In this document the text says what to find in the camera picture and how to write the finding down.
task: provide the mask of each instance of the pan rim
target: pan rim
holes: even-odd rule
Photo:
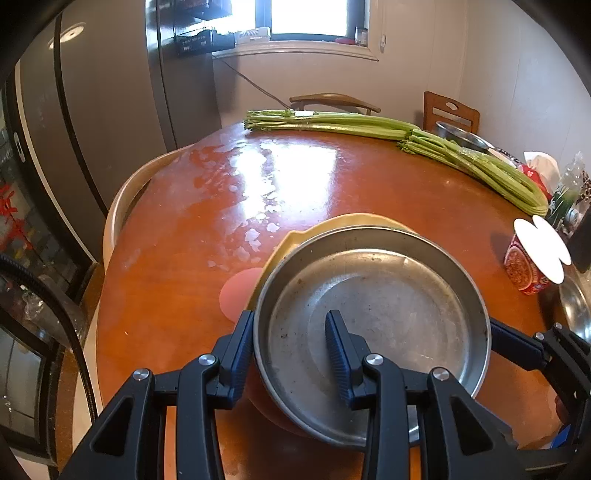
[[[470,283],[474,292],[476,293],[478,300],[480,301],[480,305],[482,306],[482,312],[483,312],[485,322],[486,322],[486,355],[485,355],[485,360],[484,360],[482,371],[480,372],[480,376],[478,378],[478,381],[476,382],[476,385],[473,388],[473,391],[468,392],[472,398],[476,397],[476,395],[480,391],[480,388],[482,387],[482,384],[484,383],[484,379],[485,379],[486,373],[488,371],[488,366],[489,366],[490,357],[491,357],[491,343],[492,343],[491,321],[490,321],[490,317],[488,315],[488,310],[486,308],[486,304],[485,304],[484,299],[482,298],[482,295],[480,293],[480,290],[478,289],[478,287],[476,286],[476,283],[474,282],[474,280],[470,276],[470,274],[466,271],[466,269],[464,267],[462,267],[462,265],[455,258],[453,258],[447,251],[445,251],[439,245],[435,244],[434,242],[430,241],[429,239],[427,239],[417,233],[413,233],[413,232],[409,232],[409,231],[405,231],[405,230],[397,229],[397,228],[389,228],[386,226],[378,226],[378,225],[353,225],[353,226],[345,226],[345,227],[341,227],[341,228],[336,228],[336,229],[329,230],[327,232],[319,233],[318,235],[315,235],[315,236],[309,238],[308,240],[302,242],[300,245],[295,247],[291,252],[289,252],[284,258],[282,258],[281,261],[275,266],[275,268],[273,268],[273,270],[271,271],[271,273],[269,274],[269,276],[265,280],[265,284],[263,285],[263,288],[261,289],[261,293],[259,294],[259,297],[256,301],[255,318],[254,318],[254,324],[253,324],[253,338],[252,338],[253,344],[254,344],[253,346],[254,346],[254,352],[255,352],[255,359],[256,359],[256,364],[257,364],[259,373],[261,375],[263,383],[265,384],[265,388],[267,389],[267,392],[269,393],[269,395],[271,396],[273,401],[276,403],[276,405],[281,409],[281,411],[285,415],[287,415],[287,417],[289,417],[289,419],[291,421],[293,421],[298,427],[303,429],[306,433],[310,434],[314,438],[322,440],[327,443],[330,443],[331,445],[339,446],[339,447],[344,447],[344,446],[345,447],[355,447],[355,446],[354,445],[343,445],[342,442],[338,442],[337,440],[333,439],[332,437],[325,435],[324,433],[312,428],[306,422],[302,421],[302,419],[298,415],[296,415],[292,411],[292,409],[289,408],[289,406],[286,405],[286,403],[283,402],[283,399],[278,395],[275,385],[273,384],[273,382],[271,381],[271,379],[267,373],[268,368],[265,365],[265,362],[263,361],[263,358],[262,358],[261,335],[259,335],[259,324],[260,324],[260,320],[261,320],[260,312],[261,312],[262,302],[264,301],[264,298],[267,295],[267,292],[268,292],[271,284],[273,283],[274,279],[276,278],[278,272],[280,271],[280,269],[282,269],[283,265],[285,265],[287,262],[289,262],[289,260],[292,259],[293,257],[295,257],[301,250],[309,247],[311,244],[315,243],[319,239],[327,237],[329,235],[334,235],[334,234],[339,233],[341,231],[354,231],[354,230],[364,230],[364,229],[394,231],[397,233],[401,233],[403,235],[408,235],[410,237],[414,237],[415,239],[417,239],[419,241],[426,242],[431,247],[435,248],[440,253],[445,255],[449,260],[451,260],[454,263],[454,265],[460,270],[460,272],[467,278],[468,282]]]

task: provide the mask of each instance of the silver screw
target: silver screw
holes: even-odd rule
[[[449,378],[449,372],[443,367],[437,367],[433,369],[433,376],[438,380],[444,381]]]
[[[199,364],[200,365],[208,366],[208,365],[211,365],[212,363],[214,363],[215,361],[216,361],[215,356],[210,353],[204,353],[202,356],[199,357]]]
[[[384,363],[384,357],[379,353],[370,353],[365,357],[365,361],[370,365],[381,365]]]
[[[135,380],[145,380],[146,378],[148,378],[149,374],[150,374],[150,371],[147,368],[138,368],[134,372],[134,379]]]

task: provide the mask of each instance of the red package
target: red package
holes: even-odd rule
[[[544,186],[544,183],[542,182],[542,179],[540,178],[540,174],[538,172],[536,172],[533,168],[523,164],[519,165],[519,167],[517,167],[517,170],[519,170],[521,173],[525,173],[529,178],[531,178],[534,181],[534,183],[538,187],[540,187],[540,190],[544,195],[546,195],[546,198],[548,200],[552,198],[552,195],[548,193],[548,190],[546,190],[546,187]]]

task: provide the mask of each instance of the celery bunch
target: celery bunch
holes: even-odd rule
[[[526,175],[498,158],[462,148],[416,125],[380,116],[340,112],[250,111],[244,127],[250,130],[337,132],[398,142],[401,150],[420,154],[480,180],[529,215],[544,216],[548,201]]]

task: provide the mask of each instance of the wooden chair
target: wooden chair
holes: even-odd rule
[[[121,186],[113,199],[113,203],[111,203],[105,223],[105,232],[103,234],[103,263],[105,265],[105,271],[111,260],[113,249],[123,229],[123,225],[152,177],[162,168],[172,163],[173,160],[179,158],[191,146],[188,145],[150,160],[137,169]]]
[[[312,95],[300,95],[290,98],[291,103],[297,103],[298,109],[302,109],[305,103],[318,103],[320,105],[331,106],[354,106],[358,108],[365,108],[365,115],[371,115],[371,112],[380,113],[381,108],[366,103],[358,98],[350,97],[349,95],[342,95],[340,93],[314,93]]]
[[[478,133],[478,123],[480,121],[480,113],[478,110],[474,110],[453,98],[437,95],[433,92],[425,92],[424,105],[423,130],[431,132],[435,126],[435,122],[441,121],[455,125],[456,127],[473,134]],[[463,118],[469,122],[469,125],[438,115],[433,112],[434,108],[449,113],[450,115]]]

